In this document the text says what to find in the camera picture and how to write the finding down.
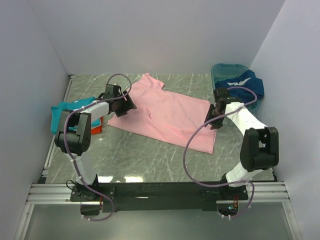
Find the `white wall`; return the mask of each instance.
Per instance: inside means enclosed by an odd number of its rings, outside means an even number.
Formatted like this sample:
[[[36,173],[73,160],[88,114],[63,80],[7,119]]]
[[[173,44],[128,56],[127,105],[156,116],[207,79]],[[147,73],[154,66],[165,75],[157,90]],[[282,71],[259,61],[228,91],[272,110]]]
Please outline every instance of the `white wall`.
[[[52,135],[50,107],[67,73],[26,0],[0,1],[0,233],[15,236]]]
[[[260,118],[279,130],[277,175],[306,240],[320,239],[320,1],[286,0],[251,69],[263,79]]]
[[[285,0],[28,0],[70,74],[249,66]]]

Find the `floor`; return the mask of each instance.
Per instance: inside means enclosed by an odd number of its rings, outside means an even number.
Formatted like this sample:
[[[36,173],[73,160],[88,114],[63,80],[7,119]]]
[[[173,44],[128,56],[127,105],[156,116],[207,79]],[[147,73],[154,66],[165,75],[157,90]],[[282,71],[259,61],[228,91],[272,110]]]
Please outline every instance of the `floor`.
[[[97,97],[105,89],[111,74],[75,75],[67,101]],[[128,74],[132,82],[141,74]],[[214,102],[209,74],[151,74],[164,82],[164,90]],[[123,77],[115,77],[126,89]],[[182,165],[183,147],[161,142],[111,126],[104,118],[103,133],[92,135],[89,153],[99,182],[183,182],[189,181]],[[199,181],[219,181],[223,174],[238,164],[243,136],[229,119],[217,131],[213,154],[188,150],[187,166]],[[70,162],[60,149],[54,148],[46,183],[65,183],[75,179]],[[273,181],[272,169],[257,174],[255,181]]]

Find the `blue cloth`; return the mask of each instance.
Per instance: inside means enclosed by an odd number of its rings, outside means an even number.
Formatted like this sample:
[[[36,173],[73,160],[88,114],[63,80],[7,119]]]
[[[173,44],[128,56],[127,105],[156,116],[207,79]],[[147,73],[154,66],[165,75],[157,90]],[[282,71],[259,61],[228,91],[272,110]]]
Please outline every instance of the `blue cloth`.
[[[86,99],[80,99],[76,100],[74,102],[60,102],[57,106],[52,106],[51,107],[51,113],[52,113],[52,119],[51,119],[51,128],[50,131],[52,134],[56,134],[57,128],[59,125],[59,120],[60,120],[60,115],[63,110],[68,109],[68,110],[75,110],[75,109],[80,109],[82,106],[86,106],[88,104],[91,104],[96,98],[95,97],[89,97]],[[92,124],[91,127],[98,127],[101,125],[100,118],[95,120]],[[76,130],[77,127],[70,127],[70,130]]]
[[[262,79],[257,78],[255,73],[251,70],[245,71],[239,77],[227,79],[224,81],[217,81],[215,88],[229,88],[229,87],[245,87],[254,91],[258,100],[263,99],[265,96],[265,89]],[[240,98],[245,104],[255,99],[255,97],[248,91],[243,89],[231,89],[229,93],[232,97]]]

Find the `purple cable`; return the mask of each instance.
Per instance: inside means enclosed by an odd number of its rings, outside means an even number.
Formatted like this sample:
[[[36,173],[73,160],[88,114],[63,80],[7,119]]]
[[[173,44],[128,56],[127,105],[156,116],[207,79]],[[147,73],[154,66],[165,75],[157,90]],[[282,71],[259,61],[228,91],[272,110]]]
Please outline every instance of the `purple cable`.
[[[246,88],[246,87],[243,87],[243,86],[232,86],[232,87],[229,87],[228,90],[231,90],[231,89],[243,89],[243,90],[246,90],[247,92],[250,92],[254,95],[254,100],[250,101],[250,102],[247,102],[246,104],[244,104],[244,106],[247,106],[247,105],[250,105],[250,104],[253,104],[254,102],[257,101],[257,95],[250,89]],[[214,117],[208,121],[206,121],[204,124],[202,124],[197,130],[195,130],[195,132],[191,135],[189,141],[187,142],[185,148],[184,148],[184,151],[183,151],[183,156],[182,156],[182,163],[183,163],[183,168],[184,168],[184,171],[185,173],[187,174],[187,176],[196,184],[200,185],[200,186],[203,186],[203,187],[207,187],[207,188],[219,188],[219,187],[225,187],[225,186],[228,186],[228,185],[231,185],[231,184],[242,184],[242,183],[246,183],[246,184],[251,184],[252,186],[252,193],[251,193],[251,197],[250,197],[250,200],[248,202],[248,204],[244,207],[244,209],[242,211],[240,211],[239,213],[237,213],[236,215],[234,216],[230,216],[231,218],[235,218],[235,217],[238,217],[240,215],[242,215],[250,206],[253,198],[254,198],[254,193],[255,193],[255,185],[251,182],[251,181],[246,181],[246,180],[240,180],[240,181],[232,181],[232,182],[227,182],[227,183],[221,183],[221,184],[215,184],[215,185],[210,185],[210,184],[205,184],[205,183],[202,183],[202,182],[199,182],[197,180],[195,180],[191,174],[188,172],[187,170],[187,165],[186,165],[186,154],[187,154],[187,150],[188,150],[188,147],[192,141],[192,139],[195,137],[195,135],[206,125],[214,122],[215,120],[218,120],[218,119],[221,119],[221,118],[224,118],[226,116],[229,116],[231,114],[235,114],[236,112],[239,112],[243,107],[239,107],[237,108],[236,110],[232,111],[232,112],[229,112],[227,114],[223,114],[223,115],[220,115],[220,116],[217,116],[217,117]]]
[[[76,158],[73,156],[73,154],[71,153],[71,151],[70,151],[70,149],[69,149],[68,142],[67,142],[67,134],[66,134],[66,132],[67,132],[67,129],[68,129],[68,121],[69,121],[69,119],[71,118],[71,116],[72,116],[73,114],[78,113],[78,112],[81,112],[81,111],[83,111],[83,110],[86,110],[86,109],[88,109],[88,108],[90,108],[90,107],[92,107],[92,106],[94,106],[94,105],[96,105],[96,104],[102,103],[102,102],[114,101],[114,100],[122,99],[122,98],[124,98],[125,96],[127,96],[127,95],[130,93],[131,88],[132,88],[132,83],[131,83],[129,77],[127,77],[126,75],[124,75],[124,74],[122,74],[122,73],[113,74],[111,77],[109,77],[109,79],[108,79],[108,81],[107,81],[107,84],[108,84],[109,81],[110,81],[113,77],[115,77],[115,76],[123,76],[123,77],[125,77],[125,78],[128,80],[128,82],[129,82],[129,84],[130,84],[130,87],[129,87],[129,90],[127,91],[127,93],[124,94],[124,95],[122,95],[122,96],[118,96],[118,97],[114,97],[114,98],[109,98],[109,99],[94,101],[93,103],[91,103],[91,104],[89,104],[89,105],[87,105],[87,106],[84,106],[84,107],[82,107],[82,108],[80,108],[80,109],[76,109],[76,110],[70,112],[69,115],[68,115],[68,116],[66,117],[66,119],[65,119],[64,128],[63,128],[63,141],[64,141],[64,146],[65,146],[66,152],[69,154],[69,156],[71,157],[71,159],[73,159],[73,162],[72,162],[72,163],[73,163],[73,165],[74,165],[74,169],[75,169],[75,171],[76,171],[76,174],[77,174],[78,177],[80,178],[82,184],[83,184],[87,189],[89,189],[91,192],[93,192],[93,193],[95,193],[95,194],[98,194],[98,195],[100,195],[101,197],[107,199],[107,200],[111,203],[111,205],[112,205],[112,210],[111,210],[111,212],[110,212],[107,216],[105,216],[105,217],[103,217],[103,218],[89,218],[89,217],[84,216],[85,219],[88,219],[88,220],[90,220],[90,221],[96,221],[96,222],[97,222],[97,221],[103,221],[103,220],[106,220],[106,219],[110,218],[111,215],[115,212],[115,204],[114,204],[114,202],[112,201],[112,199],[111,199],[110,197],[108,197],[108,196],[104,195],[103,193],[98,192],[98,191],[92,189],[91,187],[89,187],[88,184],[86,183],[86,181],[82,178],[81,172],[80,172],[80,170],[79,170],[79,168],[78,168],[78,165],[77,165]]]

